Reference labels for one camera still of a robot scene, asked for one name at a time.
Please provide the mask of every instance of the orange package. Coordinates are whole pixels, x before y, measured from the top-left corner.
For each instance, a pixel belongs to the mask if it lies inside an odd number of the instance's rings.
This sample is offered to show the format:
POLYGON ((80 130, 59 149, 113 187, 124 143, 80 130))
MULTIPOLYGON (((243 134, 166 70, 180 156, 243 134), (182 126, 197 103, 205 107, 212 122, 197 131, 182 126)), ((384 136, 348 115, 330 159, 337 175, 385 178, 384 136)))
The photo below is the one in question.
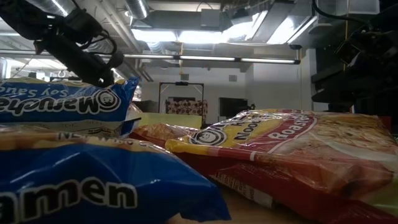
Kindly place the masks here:
POLYGON ((130 134, 130 138, 149 141, 164 147, 166 140, 175 139, 197 132, 195 128, 181 127, 169 124, 148 124, 138 127, 130 134))
POLYGON ((203 175, 250 186, 248 198, 261 201, 260 191, 312 220, 398 222, 398 145, 376 116, 246 111, 165 146, 203 175))

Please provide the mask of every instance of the wooden table surface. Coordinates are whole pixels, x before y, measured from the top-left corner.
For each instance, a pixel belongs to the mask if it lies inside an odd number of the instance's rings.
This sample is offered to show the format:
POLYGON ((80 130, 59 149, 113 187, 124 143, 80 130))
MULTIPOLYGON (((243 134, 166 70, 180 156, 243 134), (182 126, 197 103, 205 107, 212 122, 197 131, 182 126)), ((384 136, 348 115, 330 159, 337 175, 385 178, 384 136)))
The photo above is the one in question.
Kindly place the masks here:
MULTIPOLYGON (((227 203, 231 221, 205 222, 205 224, 252 224, 252 223, 272 223, 272 224, 307 224, 314 223, 308 221, 293 211, 281 205, 269 209, 252 202, 230 189, 221 188, 221 192, 227 203)), ((181 216, 173 217, 168 224, 193 224, 198 223, 191 220, 184 220, 181 216)))

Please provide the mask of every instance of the plastic wrapper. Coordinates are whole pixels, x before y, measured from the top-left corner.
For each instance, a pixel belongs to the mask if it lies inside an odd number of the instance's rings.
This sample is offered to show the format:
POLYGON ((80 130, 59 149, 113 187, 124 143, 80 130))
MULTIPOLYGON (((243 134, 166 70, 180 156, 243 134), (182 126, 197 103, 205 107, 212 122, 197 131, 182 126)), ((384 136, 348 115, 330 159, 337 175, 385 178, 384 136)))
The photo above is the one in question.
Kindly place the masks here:
POLYGON ((0 223, 230 219, 217 187, 149 142, 0 126, 0 223))
POLYGON ((157 123, 136 128, 130 138, 150 141, 157 146, 164 147, 166 140, 183 137, 197 131, 199 130, 195 128, 157 123))
POLYGON ((0 82, 0 124, 19 123, 57 131, 119 137, 131 133, 127 118, 138 79, 107 88, 79 82, 12 78, 0 82))
POLYGON ((140 125, 142 114, 143 113, 138 106, 131 102, 129 108, 127 109, 127 115, 125 119, 125 122, 129 125, 124 125, 124 130, 121 131, 121 138, 128 137, 131 134, 131 131, 140 125))
POLYGON ((398 146, 375 116, 247 111, 166 148, 202 174, 237 180, 305 218, 398 222, 398 146))

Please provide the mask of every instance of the ceiling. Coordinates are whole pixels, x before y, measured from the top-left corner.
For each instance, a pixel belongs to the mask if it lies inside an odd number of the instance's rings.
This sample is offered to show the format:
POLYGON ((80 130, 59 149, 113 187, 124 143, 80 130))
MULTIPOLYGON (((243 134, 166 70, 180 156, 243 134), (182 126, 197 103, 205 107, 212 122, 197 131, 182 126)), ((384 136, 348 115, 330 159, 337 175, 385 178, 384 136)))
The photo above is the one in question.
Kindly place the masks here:
MULTIPOLYGON (((70 0, 44 0, 44 1, 57 1, 63 4, 65 1, 70 0)), ((147 44, 143 41, 138 41, 134 38, 131 31, 129 36, 123 38, 121 36, 121 29, 119 21, 123 22, 124 27, 130 29, 130 17, 126 15, 125 0, 108 0, 111 3, 113 10, 117 12, 117 20, 114 15, 109 13, 107 7, 105 11, 99 7, 98 0, 76 0, 80 7, 85 8, 89 14, 91 14, 101 25, 110 33, 110 36, 115 39, 118 49, 122 50, 125 54, 137 53, 137 51, 146 50, 150 52, 147 44)), ((228 13, 232 13, 234 7, 240 6, 254 6, 249 11, 260 10, 264 2, 260 0, 209 0, 205 3, 201 3, 198 0, 147 0, 148 5, 152 11, 187 11, 195 12, 197 9, 213 9, 222 8, 228 13)), ((310 0, 296 0, 295 4, 286 16, 289 16, 293 21, 293 26, 299 26, 309 15, 311 14, 310 0)), ((31 40, 26 40, 13 31, 4 21, 0 21, 0 49, 2 50, 33 50, 34 46, 31 40)), ((179 54, 181 51, 184 55, 201 55, 201 56, 224 56, 224 57, 267 57, 267 58, 282 58, 292 59, 297 57, 297 52, 291 50, 288 45, 267 45, 266 41, 258 37, 256 41, 235 41, 232 43, 220 43, 220 44, 181 44, 179 42, 163 42, 164 48, 171 52, 171 54, 179 54)), ((9 58, 7 55, 0 55, 4 58, 9 58)), ((46 72, 56 72, 64 70, 65 67, 54 60, 49 58, 47 60, 36 58, 36 56, 16 57, 15 55, 10 60, 15 61, 15 68, 19 68, 27 61, 30 62, 25 66, 29 69, 43 70, 46 72)), ((126 64, 120 68, 121 73, 126 76, 131 75, 131 70, 137 69, 141 65, 145 67, 179 67, 178 62, 164 61, 164 60, 146 60, 142 63, 137 63, 135 60, 126 60, 126 64)), ((250 63, 234 63, 234 62, 206 62, 206 61, 184 61, 182 62, 183 67, 198 67, 198 68, 240 68, 242 72, 250 66, 250 63)))

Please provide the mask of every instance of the metal frame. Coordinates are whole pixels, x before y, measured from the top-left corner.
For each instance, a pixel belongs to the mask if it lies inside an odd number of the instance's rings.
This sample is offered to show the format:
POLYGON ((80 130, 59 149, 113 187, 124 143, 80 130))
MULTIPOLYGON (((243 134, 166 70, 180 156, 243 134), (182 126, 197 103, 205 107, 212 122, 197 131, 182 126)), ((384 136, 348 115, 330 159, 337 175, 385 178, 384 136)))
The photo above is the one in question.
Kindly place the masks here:
POLYGON ((201 86, 201 123, 203 125, 203 115, 205 112, 205 84, 203 83, 182 83, 182 82, 160 82, 159 83, 159 100, 158 100, 158 107, 157 107, 157 111, 158 113, 160 113, 160 95, 162 94, 161 90, 162 90, 162 85, 163 84, 168 84, 168 85, 176 85, 176 86, 189 86, 189 85, 200 85, 201 86))

